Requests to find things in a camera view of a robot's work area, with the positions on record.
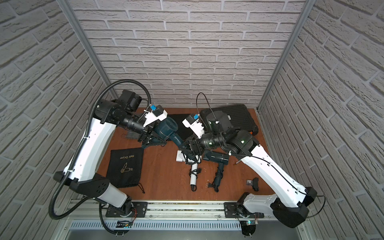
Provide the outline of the black printed drawstring pouch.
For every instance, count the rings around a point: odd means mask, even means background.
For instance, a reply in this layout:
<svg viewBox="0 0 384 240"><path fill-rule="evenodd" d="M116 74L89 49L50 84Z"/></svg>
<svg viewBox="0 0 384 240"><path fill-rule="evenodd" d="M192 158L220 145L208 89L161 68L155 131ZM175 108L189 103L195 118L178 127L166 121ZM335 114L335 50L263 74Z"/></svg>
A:
<svg viewBox="0 0 384 240"><path fill-rule="evenodd" d="M144 149L111 150L110 163L106 178L116 188L130 188L139 186L145 194L140 183L143 167Z"/></svg>

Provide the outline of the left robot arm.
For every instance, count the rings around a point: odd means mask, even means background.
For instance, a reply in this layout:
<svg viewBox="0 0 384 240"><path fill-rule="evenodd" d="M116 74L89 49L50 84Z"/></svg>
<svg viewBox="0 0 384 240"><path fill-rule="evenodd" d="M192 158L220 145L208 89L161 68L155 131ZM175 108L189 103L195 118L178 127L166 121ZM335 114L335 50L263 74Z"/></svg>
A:
<svg viewBox="0 0 384 240"><path fill-rule="evenodd" d="M115 101L103 99L110 89L126 83L140 87L147 95L147 108L139 117L135 116L135 112L142 98L136 93L124 91ZM152 105L149 90L136 80L116 81L100 93L91 107L85 132L72 159L63 171L54 174L54 179L59 185L49 203L48 213L51 219L59 220L67 217L89 199L94 199L100 204L108 204L117 210L119 216L130 215L133 209L131 198L111 184L110 180L97 174L97 169L117 127L139 134L141 143L150 138L154 123L165 118L163 114L158 117L153 115L156 109ZM58 215L55 212L55 203L64 186L84 195L85 199L67 212Z"/></svg>

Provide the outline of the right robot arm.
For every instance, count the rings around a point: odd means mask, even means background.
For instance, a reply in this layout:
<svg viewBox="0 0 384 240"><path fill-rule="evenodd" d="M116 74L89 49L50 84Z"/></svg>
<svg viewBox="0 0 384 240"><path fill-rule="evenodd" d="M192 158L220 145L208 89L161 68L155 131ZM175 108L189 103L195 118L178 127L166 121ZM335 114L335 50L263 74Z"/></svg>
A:
<svg viewBox="0 0 384 240"><path fill-rule="evenodd" d="M255 171L274 191L268 196L244 193L237 203L237 215L274 216L289 228L296 228L309 219L309 205L320 197L312 187L305 187L291 178L246 130L234 127L228 116L216 111L203 124L199 115L189 115L183 125L194 132L179 149L188 161L221 148Z"/></svg>

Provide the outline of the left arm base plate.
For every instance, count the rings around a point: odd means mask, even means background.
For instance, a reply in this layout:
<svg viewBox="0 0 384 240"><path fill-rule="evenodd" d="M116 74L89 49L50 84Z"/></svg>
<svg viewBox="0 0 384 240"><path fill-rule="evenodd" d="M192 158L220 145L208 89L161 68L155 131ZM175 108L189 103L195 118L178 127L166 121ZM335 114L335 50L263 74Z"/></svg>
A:
<svg viewBox="0 0 384 240"><path fill-rule="evenodd" d="M144 218L148 208L148 202L130 202L123 208L116 208L114 206L108 206L106 217L107 218Z"/></svg>

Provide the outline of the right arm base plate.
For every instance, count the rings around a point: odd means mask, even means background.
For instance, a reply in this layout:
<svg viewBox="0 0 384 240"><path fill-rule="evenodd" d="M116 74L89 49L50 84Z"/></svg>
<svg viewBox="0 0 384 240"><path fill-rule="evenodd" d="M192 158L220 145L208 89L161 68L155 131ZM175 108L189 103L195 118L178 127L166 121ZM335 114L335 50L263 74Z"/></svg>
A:
<svg viewBox="0 0 384 240"><path fill-rule="evenodd" d="M263 213L250 213L237 202L224 202L224 212L227 219L262 219L265 217Z"/></svg>

